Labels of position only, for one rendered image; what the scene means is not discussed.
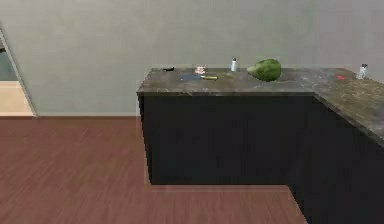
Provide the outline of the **green lettuce head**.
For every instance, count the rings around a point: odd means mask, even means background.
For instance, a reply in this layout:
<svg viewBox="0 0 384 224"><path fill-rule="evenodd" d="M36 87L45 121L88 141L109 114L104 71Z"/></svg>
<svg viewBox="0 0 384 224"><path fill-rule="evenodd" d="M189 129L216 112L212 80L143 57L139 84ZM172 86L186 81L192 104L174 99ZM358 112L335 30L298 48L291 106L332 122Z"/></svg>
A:
<svg viewBox="0 0 384 224"><path fill-rule="evenodd" d="M275 81L281 76L281 64L276 59L264 59L247 68L247 73L261 81Z"/></svg>

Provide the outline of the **black kitchen counter cabinet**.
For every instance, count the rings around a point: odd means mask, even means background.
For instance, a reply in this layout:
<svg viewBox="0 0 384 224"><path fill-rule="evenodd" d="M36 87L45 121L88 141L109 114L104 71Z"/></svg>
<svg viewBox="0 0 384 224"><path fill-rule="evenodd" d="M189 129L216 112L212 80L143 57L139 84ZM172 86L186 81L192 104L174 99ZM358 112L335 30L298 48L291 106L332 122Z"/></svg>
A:
<svg viewBox="0 0 384 224"><path fill-rule="evenodd" d="M137 91L151 184L285 185L308 224L384 224L384 84L343 68L181 74L153 68Z"/></svg>

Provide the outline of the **clear pepper shaker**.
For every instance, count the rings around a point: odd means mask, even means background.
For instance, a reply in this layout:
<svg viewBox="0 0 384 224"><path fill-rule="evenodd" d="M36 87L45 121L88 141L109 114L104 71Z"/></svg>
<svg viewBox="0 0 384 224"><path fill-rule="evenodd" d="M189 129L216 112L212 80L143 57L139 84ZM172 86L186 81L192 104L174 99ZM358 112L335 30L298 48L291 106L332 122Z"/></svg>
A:
<svg viewBox="0 0 384 224"><path fill-rule="evenodd" d="M362 64L360 66L359 72L357 73L357 76L356 76L357 79L363 79L366 76L367 67L368 67L367 64Z"/></svg>

